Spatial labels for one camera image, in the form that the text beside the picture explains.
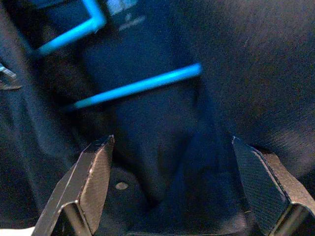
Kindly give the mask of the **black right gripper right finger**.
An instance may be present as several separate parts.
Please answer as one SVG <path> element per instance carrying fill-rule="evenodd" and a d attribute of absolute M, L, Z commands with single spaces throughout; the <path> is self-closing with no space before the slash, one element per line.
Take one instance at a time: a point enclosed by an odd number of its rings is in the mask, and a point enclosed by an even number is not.
<path fill-rule="evenodd" d="M 241 183 L 265 236 L 313 236 L 315 200 L 272 152 L 233 137 Z"/>

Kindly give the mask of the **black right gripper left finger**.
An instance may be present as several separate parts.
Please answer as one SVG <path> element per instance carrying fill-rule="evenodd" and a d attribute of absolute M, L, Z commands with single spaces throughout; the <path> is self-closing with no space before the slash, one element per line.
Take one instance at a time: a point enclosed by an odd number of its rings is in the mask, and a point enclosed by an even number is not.
<path fill-rule="evenodd" d="M 107 196 L 114 136 L 89 144 L 56 184 L 39 217 L 34 236 L 92 236 Z"/>

